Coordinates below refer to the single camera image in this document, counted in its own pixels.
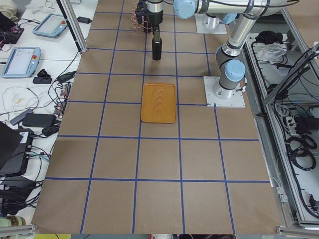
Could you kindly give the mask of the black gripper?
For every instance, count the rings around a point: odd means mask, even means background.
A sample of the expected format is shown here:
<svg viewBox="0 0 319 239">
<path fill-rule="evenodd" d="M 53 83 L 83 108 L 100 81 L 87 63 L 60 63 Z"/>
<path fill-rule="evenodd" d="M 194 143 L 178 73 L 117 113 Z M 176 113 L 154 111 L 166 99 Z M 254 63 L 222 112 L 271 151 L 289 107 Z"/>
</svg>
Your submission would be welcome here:
<svg viewBox="0 0 319 239">
<path fill-rule="evenodd" d="M 150 26 L 153 30 L 153 40 L 155 44 L 160 43 L 160 24 L 163 21 L 163 11 L 160 12 L 151 12 L 149 10 L 146 11 L 146 18 L 148 22 L 148 26 Z"/>
</svg>

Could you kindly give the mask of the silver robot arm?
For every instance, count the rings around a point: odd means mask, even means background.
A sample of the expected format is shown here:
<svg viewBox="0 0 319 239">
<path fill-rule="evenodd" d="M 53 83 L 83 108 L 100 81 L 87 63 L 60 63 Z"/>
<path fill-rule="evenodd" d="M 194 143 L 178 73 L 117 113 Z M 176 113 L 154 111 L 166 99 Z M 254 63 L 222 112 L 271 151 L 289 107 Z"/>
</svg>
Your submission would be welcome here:
<svg viewBox="0 0 319 239">
<path fill-rule="evenodd" d="M 206 13 L 202 25 L 206 28 L 216 28 L 220 23 L 230 24 L 236 16 L 236 13 Z"/>
<path fill-rule="evenodd" d="M 257 19 L 297 3 L 296 0 L 175 0 L 173 8 L 181 19 L 207 14 L 229 24 L 239 16 L 227 42 L 216 52 L 221 77 L 214 86 L 214 94 L 221 99 L 229 99 L 244 77 L 245 66 L 237 57 Z"/>
</svg>

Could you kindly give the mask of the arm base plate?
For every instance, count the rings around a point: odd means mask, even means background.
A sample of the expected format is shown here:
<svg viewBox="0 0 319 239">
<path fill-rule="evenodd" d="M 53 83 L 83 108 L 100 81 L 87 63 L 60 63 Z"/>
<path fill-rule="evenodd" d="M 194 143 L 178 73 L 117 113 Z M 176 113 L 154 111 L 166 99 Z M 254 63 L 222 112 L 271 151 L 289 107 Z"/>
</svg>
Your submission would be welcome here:
<svg viewBox="0 0 319 239">
<path fill-rule="evenodd" d="M 206 95 L 206 105 L 218 108 L 245 108 L 243 93 L 240 83 L 235 89 L 226 90 L 219 84 L 220 77 L 205 76 L 204 88 Z"/>
<path fill-rule="evenodd" d="M 227 34 L 225 24 L 217 17 L 210 17 L 206 14 L 195 16 L 197 33 L 201 34 Z"/>
</svg>

